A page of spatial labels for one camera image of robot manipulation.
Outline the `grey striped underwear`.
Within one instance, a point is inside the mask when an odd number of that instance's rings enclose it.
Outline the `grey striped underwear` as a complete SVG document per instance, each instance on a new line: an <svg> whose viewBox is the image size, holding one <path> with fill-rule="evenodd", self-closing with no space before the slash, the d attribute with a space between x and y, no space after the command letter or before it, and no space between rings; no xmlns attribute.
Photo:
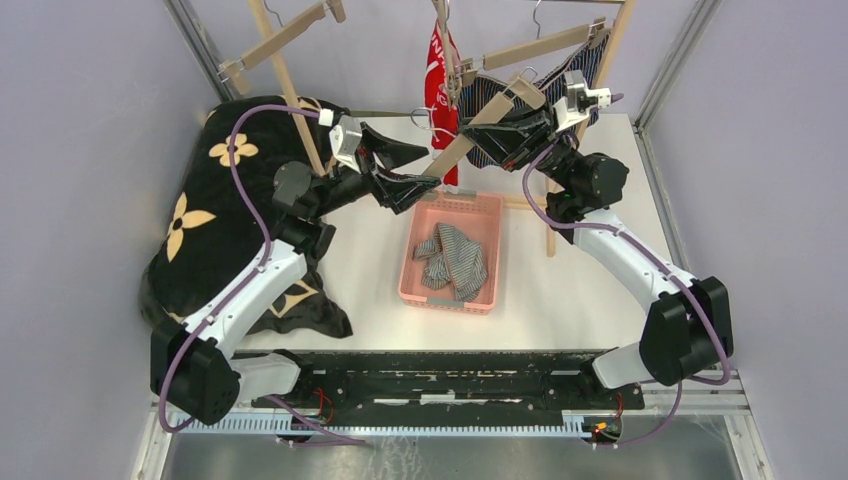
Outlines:
<svg viewBox="0 0 848 480"><path fill-rule="evenodd" d="M488 279L482 244L448 223L437 222L431 235L414 247L412 259L425 262L423 286L449 287L458 302L475 300Z"/></svg>

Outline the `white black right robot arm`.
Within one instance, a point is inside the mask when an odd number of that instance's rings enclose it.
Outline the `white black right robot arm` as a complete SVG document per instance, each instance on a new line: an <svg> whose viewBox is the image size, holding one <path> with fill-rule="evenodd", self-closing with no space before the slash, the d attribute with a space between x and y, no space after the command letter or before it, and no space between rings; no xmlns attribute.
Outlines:
<svg viewBox="0 0 848 480"><path fill-rule="evenodd" d="M558 120L540 108L461 132L503 170L522 172L524 182L538 171L559 185L544 206L527 193L530 208L598 261L646 314L639 341L582 366L579 397L599 408L630 384L727 383L734 346L726 286L715 277L699 279L646 246L610 208L623 198L628 167L603 153L580 153L578 140Z"/></svg>

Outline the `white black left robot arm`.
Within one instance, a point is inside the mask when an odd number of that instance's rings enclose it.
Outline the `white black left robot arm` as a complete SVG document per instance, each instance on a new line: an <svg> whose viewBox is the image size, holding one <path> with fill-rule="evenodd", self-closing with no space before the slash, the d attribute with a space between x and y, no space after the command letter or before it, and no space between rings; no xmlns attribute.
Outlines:
<svg viewBox="0 0 848 480"><path fill-rule="evenodd" d="M281 221L262 224L262 244L210 301L181 322L155 327L151 338L151 389L159 397L161 426L176 433L192 422L213 425L242 402L282 398L307 404L314 379L286 353L236 355L238 344L286 289L322 258L335 234L323 215L362 197L402 213L435 189L431 175L400 174L428 149L388 138L345 116L329 131L336 165L327 176L298 161L273 177L271 205Z"/></svg>

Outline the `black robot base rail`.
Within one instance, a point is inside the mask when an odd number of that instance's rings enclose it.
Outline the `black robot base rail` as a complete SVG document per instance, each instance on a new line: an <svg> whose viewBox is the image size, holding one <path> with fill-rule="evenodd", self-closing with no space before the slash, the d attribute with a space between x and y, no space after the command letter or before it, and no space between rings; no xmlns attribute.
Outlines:
<svg viewBox="0 0 848 480"><path fill-rule="evenodd" d="M332 427L392 433L585 433L573 413L644 409L642 389L589 386L594 351L300 352L282 400L316 409Z"/></svg>

